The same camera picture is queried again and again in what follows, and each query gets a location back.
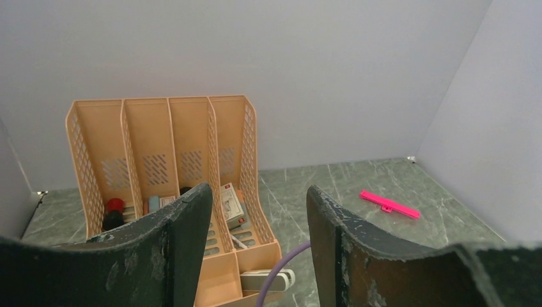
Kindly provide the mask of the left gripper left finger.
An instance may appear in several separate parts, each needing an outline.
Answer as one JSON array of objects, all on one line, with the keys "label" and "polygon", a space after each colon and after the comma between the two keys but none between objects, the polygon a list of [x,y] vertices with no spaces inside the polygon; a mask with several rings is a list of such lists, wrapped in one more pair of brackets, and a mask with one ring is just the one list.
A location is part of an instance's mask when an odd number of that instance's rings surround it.
[{"label": "left gripper left finger", "polygon": [[202,183],[79,244],[1,239],[2,306],[192,306],[213,193]]}]

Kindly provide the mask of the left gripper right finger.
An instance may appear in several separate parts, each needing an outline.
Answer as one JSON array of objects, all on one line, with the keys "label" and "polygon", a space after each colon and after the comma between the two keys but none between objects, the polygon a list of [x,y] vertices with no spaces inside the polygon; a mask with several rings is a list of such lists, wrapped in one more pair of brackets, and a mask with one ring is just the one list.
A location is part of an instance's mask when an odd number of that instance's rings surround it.
[{"label": "left gripper right finger", "polygon": [[434,249],[306,194],[322,306],[540,306],[541,244],[464,242]]}]

